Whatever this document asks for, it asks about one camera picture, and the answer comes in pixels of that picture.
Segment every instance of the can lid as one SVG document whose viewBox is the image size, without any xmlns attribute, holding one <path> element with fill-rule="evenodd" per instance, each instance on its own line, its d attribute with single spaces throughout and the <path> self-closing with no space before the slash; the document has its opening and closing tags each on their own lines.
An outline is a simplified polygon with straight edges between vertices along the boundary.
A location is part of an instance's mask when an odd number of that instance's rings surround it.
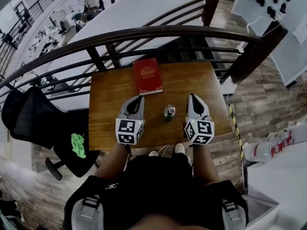
<svg viewBox="0 0 307 230">
<path fill-rule="evenodd" d="M 167 111 L 167 114 L 174 114 L 175 113 L 175 107 L 173 105 L 168 105 L 166 107 L 166 111 Z"/>
</svg>

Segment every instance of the green cloth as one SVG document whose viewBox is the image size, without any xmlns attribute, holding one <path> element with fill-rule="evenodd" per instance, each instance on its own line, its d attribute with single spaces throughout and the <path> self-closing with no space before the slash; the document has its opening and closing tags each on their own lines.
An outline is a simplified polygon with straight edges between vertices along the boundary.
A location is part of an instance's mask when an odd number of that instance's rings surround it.
<svg viewBox="0 0 307 230">
<path fill-rule="evenodd" d="M 79 158 L 85 159 L 84 153 L 84 138 L 76 133 L 71 135 L 72 150 L 77 154 Z"/>
</svg>

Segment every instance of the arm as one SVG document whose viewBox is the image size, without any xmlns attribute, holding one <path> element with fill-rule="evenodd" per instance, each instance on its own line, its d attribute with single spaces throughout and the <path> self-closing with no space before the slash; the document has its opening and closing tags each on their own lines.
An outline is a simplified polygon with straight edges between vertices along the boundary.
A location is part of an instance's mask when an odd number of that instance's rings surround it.
<svg viewBox="0 0 307 230">
<path fill-rule="evenodd" d="M 123 171 L 126 165 L 128 151 L 124 144 L 117 143 L 115 148 L 95 172 L 95 176 L 103 179 L 116 179 Z"/>
<path fill-rule="evenodd" d="M 219 182 L 220 177 L 206 146 L 193 148 L 194 177 L 205 185 Z"/>
</svg>

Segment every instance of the backpack strap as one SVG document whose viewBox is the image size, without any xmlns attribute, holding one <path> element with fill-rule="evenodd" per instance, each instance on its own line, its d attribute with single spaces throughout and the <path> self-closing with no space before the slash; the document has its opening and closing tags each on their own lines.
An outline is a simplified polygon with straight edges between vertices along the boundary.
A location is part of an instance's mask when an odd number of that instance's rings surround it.
<svg viewBox="0 0 307 230">
<path fill-rule="evenodd" d="M 104 210 L 99 195 L 75 203 L 71 213 L 72 230 L 104 230 Z"/>
<path fill-rule="evenodd" d="M 225 230 L 244 230 L 246 215 L 243 207 L 228 200 L 223 201 L 222 215 Z"/>
</svg>

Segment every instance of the handrail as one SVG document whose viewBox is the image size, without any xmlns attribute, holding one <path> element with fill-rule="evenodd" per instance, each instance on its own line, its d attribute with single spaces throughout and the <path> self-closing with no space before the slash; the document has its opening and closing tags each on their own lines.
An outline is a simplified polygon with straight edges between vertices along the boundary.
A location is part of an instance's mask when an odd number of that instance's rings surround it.
<svg viewBox="0 0 307 230">
<path fill-rule="evenodd" d="M 170 10 L 169 12 L 166 12 L 166 13 L 160 15 L 159 17 L 153 19 L 152 21 L 149 21 L 149 22 L 146 23 L 144 26 L 151 26 L 151 25 L 153 25 L 154 23 L 156 23 L 156 22 L 158 22 L 158 21 L 160 21 L 160 20 L 166 18 L 167 16 L 169 16 L 169 15 L 171 15 L 171 14 L 173 14 L 173 13 L 176 13 L 176 12 L 182 10 L 182 9 L 185 9 L 185 8 L 191 6 L 191 5 L 194 5 L 195 3 L 202 2 L 202 1 L 205 1 L 205 0 L 193 0 L 193 1 L 187 2 L 187 3 L 181 5 L 181 6 L 177 7 L 177 8 L 174 8 L 174 9 Z"/>
<path fill-rule="evenodd" d="M 207 26 L 190 26 L 190 25 L 167 25 L 167 26 L 150 26 L 139 27 L 114 31 L 110 33 L 100 34 L 80 41 L 73 42 L 61 48 L 57 48 L 41 57 L 34 59 L 25 66 L 8 76 L 0 82 L 0 89 L 10 83 L 19 76 L 55 59 L 86 50 L 89 47 L 97 47 L 116 42 L 129 41 L 143 38 L 170 37 L 170 36 L 203 36 L 224 38 L 230 40 L 244 41 L 249 43 L 265 44 L 261 37 L 242 34 L 238 31 L 227 30 L 222 28 Z"/>
</svg>

